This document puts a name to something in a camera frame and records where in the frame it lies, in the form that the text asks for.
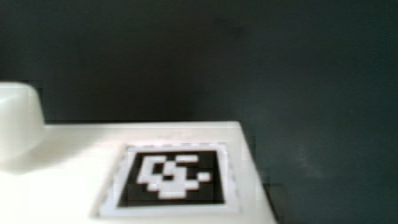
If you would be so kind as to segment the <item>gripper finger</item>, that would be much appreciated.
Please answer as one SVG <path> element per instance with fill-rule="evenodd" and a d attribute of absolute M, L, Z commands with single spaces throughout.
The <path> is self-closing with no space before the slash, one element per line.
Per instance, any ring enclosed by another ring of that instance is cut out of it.
<path fill-rule="evenodd" d="M 288 224 L 287 215 L 290 213 L 290 200 L 285 186 L 278 183 L 264 184 L 265 193 L 271 201 L 272 212 L 280 224 Z"/>

